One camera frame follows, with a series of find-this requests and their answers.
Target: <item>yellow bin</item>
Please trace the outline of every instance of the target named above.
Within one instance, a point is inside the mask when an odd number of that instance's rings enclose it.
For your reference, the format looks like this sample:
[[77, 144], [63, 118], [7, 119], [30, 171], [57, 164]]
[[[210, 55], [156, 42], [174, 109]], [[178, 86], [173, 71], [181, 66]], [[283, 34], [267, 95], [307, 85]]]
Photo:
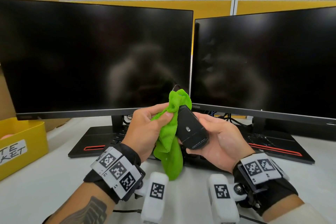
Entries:
[[48, 153], [44, 122], [39, 120], [0, 121], [0, 180]]

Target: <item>white sleeve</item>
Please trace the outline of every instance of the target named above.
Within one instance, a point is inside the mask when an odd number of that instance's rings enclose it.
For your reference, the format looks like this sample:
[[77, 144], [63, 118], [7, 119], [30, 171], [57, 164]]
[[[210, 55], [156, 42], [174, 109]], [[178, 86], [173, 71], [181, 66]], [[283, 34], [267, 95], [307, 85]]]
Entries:
[[269, 224], [329, 224], [311, 205], [304, 204], [300, 207], [276, 218]]

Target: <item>black monitor screen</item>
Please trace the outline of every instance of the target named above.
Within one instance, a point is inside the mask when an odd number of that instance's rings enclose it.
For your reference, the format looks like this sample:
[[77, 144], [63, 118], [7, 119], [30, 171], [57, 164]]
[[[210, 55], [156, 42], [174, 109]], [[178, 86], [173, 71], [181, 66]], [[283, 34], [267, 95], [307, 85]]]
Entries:
[[195, 22], [193, 103], [336, 118], [336, 7]]
[[0, 64], [17, 113], [145, 107], [189, 89], [193, 12], [0, 0]]

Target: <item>white desk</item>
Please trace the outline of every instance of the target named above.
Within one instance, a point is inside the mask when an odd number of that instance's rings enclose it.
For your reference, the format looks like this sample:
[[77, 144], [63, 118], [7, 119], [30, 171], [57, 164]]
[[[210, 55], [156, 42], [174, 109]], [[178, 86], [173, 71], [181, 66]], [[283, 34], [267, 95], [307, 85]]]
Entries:
[[[50, 152], [0, 182], [0, 223], [39, 224], [82, 183], [95, 157], [68, 158], [68, 153], [89, 127], [111, 125], [111, 118], [75, 118], [48, 133]], [[295, 137], [315, 159], [315, 165], [283, 159], [276, 162], [290, 176], [300, 197], [313, 205], [331, 223], [336, 223], [336, 142]], [[141, 167], [149, 176], [163, 172], [161, 163], [148, 160]], [[206, 180], [213, 171], [184, 167], [167, 186], [164, 224], [212, 224]], [[121, 202], [116, 209], [141, 209], [143, 198]], [[258, 217], [251, 209], [241, 214]], [[140, 223], [138, 213], [113, 213], [109, 223]], [[242, 219], [241, 224], [252, 223]]]

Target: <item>green microfiber cloth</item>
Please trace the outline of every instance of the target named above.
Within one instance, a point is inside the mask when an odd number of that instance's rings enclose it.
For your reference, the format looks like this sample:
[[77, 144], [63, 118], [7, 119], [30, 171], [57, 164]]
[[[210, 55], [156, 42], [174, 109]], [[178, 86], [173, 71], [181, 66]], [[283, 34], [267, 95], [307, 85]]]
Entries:
[[183, 157], [176, 134], [177, 113], [181, 105], [191, 109], [191, 99], [184, 90], [171, 91], [169, 106], [155, 115], [152, 120], [158, 119], [163, 113], [174, 113], [172, 120], [161, 128], [159, 139], [156, 141], [154, 156], [161, 160], [162, 166], [169, 180], [175, 180], [182, 171]]

